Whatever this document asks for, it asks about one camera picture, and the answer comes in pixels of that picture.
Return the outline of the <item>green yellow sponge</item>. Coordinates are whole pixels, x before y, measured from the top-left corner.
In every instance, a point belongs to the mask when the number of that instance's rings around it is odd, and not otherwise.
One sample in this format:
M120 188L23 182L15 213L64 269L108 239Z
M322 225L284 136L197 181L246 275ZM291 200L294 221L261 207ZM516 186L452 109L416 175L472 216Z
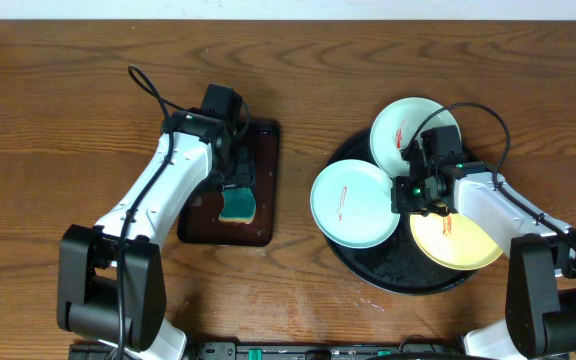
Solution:
M254 220L257 206L250 188L224 190L222 197L220 222L250 224Z

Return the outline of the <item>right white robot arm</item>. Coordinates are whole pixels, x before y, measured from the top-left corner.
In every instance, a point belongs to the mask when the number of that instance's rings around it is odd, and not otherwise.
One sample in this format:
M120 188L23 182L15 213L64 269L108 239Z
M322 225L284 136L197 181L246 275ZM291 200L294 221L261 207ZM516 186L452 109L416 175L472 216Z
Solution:
M543 358L576 352L576 228L543 213L484 162L427 166L397 176L399 213L457 213L509 259L505 317L468 333L467 354Z

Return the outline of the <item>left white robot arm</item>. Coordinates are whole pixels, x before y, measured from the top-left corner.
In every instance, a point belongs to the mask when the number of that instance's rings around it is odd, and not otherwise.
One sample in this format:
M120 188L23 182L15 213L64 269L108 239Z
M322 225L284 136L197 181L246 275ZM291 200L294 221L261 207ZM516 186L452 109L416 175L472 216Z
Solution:
M111 359L181 358L185 334L165 318L161 249L192 193L250 188L234 154L248 128L233 113L176 111L126 195L93 227L71 225L59 250L57 323L98 340Z

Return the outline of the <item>yellow plate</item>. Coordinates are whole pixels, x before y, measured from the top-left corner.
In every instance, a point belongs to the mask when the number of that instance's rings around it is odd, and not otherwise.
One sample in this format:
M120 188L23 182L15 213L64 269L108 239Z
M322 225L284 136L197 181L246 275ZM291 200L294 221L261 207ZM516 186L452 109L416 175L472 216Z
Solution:
M493 263L503 250L475 222L458 214L431 213L409 217L412 237L420 250L437 264L472 271Z

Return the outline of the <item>mint plate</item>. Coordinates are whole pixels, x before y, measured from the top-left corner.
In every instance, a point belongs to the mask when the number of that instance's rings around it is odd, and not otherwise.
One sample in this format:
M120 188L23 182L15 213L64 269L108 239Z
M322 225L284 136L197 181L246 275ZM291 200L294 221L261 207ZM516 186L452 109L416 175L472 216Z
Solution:
M367 161L334 162L313 183L314 221L325 236L343 247L377 246L394 234L400 221L391 209L392 187L392 179Z
M370 131L370 149L377 166L392 178L408 176L410 163L401 151L422 122L440 108L441 104L421 97L400 99L385 107Z

